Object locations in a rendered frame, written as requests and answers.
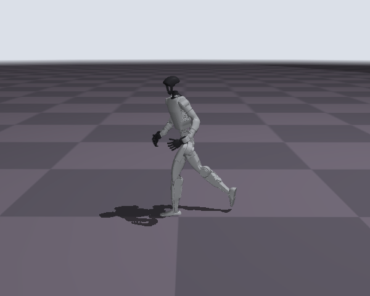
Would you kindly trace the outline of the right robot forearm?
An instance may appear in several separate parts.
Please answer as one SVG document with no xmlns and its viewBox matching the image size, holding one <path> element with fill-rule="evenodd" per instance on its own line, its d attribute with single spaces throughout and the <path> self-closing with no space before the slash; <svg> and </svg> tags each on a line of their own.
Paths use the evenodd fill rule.
<svg viewBox="0 0 370 296">
<path fill-rule="evenodd" d="M 172 124 L 168 120 L 163 129 L 160 130 L 161 137 L 167 135 L 167 132 L 169 132 L 169 130 L 172 129 L 172 127 L 173 127 Z"/>
</svg>

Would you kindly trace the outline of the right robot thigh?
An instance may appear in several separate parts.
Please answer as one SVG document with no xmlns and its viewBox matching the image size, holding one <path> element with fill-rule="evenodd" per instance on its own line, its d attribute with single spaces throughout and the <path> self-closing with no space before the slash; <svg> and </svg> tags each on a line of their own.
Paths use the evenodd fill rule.
<svg viewBox="0 0 370 296">
<path fill-rule="evenodd" d="M 191 156 L 185 155 L 190 165 L 198 172 L 201 176 L 207 177 L 210 174 L 210 169 L 207 166 L 202 166 L 198 155 L 193 151 Z"/>
</svg>

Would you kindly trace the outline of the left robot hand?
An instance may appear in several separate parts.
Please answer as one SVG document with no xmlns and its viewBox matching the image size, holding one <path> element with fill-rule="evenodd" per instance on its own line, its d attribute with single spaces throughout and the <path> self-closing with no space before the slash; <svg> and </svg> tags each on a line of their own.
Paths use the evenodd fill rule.
<svg viewBox="0 0 370 296">
<path fill-rule="evenodd" d="M 182 137 L 182 138 L 180 138 L 180 139 L 170 139 L 169 138 L 169 140 L 172 140 L 173 142 L 168 142 L 167 144 L 171 144 L 171 145 L 168 145 L 168 147 L 170 147 L 170 149 L 172 149 L 172 148 L 174 148 L 174 149 L 172 149 L 172 150 L 175 150 L 175 149 L 177 149 L 177 148 L 179 148 L 181 145 L 183 145 L 184 143 L 183 143 L 183 141 L 182 141 L 182 139 L 183 138 L 185 138 L 186 136 L 184 136 L 184 137 Z M 186 144 L 186 143 L 185 143 Z M 171 146 L 173 146 L 173 147 L 171 147 Z"/>
</svg>

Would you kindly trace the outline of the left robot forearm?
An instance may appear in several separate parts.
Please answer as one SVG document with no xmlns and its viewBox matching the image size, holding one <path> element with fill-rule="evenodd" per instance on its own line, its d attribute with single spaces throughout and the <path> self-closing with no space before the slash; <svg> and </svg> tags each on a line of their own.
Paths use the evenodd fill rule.
<svg viewBox="0 0 370 296">
<path fill-rule="evenodd" d="M 190 140 L 193 140 L 195 133 L 199 129 L 199 124 L 200 124 L 200 121 L 198 119 L 193 120 L 192 126 L 190 126 L 189 128 L 190 130 L 188 131 L 186 137 L 182 139 L 184 144 L 189 142 Z"/>
</svg>

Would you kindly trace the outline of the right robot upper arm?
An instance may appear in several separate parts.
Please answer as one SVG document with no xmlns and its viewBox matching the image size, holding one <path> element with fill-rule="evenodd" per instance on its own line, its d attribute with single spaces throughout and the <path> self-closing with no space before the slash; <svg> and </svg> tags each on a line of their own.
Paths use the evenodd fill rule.
<svg viewBox="0 0 370 296">
<path fill-rule="evenodd" d="M 165 99 L 165 103 L 166 103 L 166 105 L 167 105 L 167 100 L 168 100 L 168 98 L 166 98 L 166 99 Z M 168 105 L 167 105 L 167 106 L 168 106 Z M 173 124 L 171 117 L 169 118 L 169 122 L 170 122 L 171 124 Z"/>
</svg>

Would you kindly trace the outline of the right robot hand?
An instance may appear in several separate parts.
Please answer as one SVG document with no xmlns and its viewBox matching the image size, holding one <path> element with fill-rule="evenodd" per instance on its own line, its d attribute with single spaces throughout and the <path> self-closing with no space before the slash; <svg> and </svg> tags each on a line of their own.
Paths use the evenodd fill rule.
<svg viewBox="0 0 370 296">
<path fill-rule="evenodd" d="M 160 131 L 158 131 L 155 135 L 153 134 L 152 140 L 153 140 L 155 147 L 158 147 L 157 143 L 160 138 L 161 138 Z"/>
</svg>

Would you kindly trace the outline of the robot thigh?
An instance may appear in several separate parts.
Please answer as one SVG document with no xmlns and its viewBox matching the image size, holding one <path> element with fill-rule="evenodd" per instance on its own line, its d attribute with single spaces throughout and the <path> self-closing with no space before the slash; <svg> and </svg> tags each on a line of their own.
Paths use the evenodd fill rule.
<svg viewBox="0 0 370 296">
<path fill-rule="evenodd" d="M 193 151 L 194 151 L 194 147 L 192 146 L 191 142 L 188 142 L 187 144 L 183 144 L 177 151 L 174 157 L 174 160 L 173 160 L 172 168 L 171 168 L 171 178 L 172 178 L 173 184 L 177 178 L 181 178 L 183 180 L 183 178 L 179 174 L 182 171 L 185 165 L 186 159 L 187 159 L 185 155 L 191 156 Z"/>
<path fill-rule="evenodd" d="M 198 172 L 201 176 L 207 177 L 210 174 L 210 169 L 207 166 L 202 166 L 198 155 L 193 151 L 191 156 L 185 155 L 190 165 Z"/>
</svg>

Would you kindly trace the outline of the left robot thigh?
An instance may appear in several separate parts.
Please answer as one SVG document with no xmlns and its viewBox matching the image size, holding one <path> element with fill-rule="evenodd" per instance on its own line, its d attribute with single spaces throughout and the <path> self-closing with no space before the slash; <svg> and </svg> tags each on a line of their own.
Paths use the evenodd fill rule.
<svg viewBox="0 0 370 296">
<path fill-rule="evenodd" d="M 191 156 L 193 151 L 194 151 L 194 147 L 192 146 L 191 142 L 188 142 L 187 144 L 183 144 L 177 151 L 174 157 L 174 160 L 173 160 L 172 168 L 171 168 L 171 178 L 172 178 L 173 184 L 177 178 L 181 178 L 183 180 L 183 178 L 179 174 L 182 171 L 185 165 L 186 159 L 187 159 L 185 155 Z"/>
</svg>

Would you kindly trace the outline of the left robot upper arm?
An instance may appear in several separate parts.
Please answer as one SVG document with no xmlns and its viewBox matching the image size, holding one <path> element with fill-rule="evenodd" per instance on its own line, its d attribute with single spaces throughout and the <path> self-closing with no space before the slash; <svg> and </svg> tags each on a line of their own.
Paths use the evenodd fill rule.
<svg viewBox="0 0 370 296">
<path fill-rule="evenodd" d="M 178 101 L 178 104 L 179 104 L 179 107 L 182 110 L 184 110 L 190 118 L 192 118 L 191 125 L 192 125 L 194 119 L 198 119 L 199 120 L 198 116 L 196 115 L 196 113 L 192 109 L 192 107 L 191 107 L 191 105 L 190 105 L 190 103 L 189 103 L 189 101 L 187 99 L 180 99 Z"/>
</svg>

